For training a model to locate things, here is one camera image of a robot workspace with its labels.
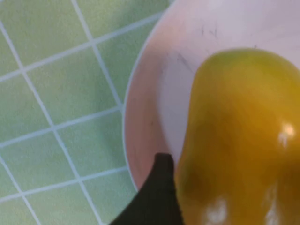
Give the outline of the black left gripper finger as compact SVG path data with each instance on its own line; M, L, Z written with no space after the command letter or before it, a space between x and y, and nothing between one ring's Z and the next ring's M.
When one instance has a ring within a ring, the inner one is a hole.
M157 153L153 167L138 193L111 222L112 225L182 225L176 197L174 162L170 154Z

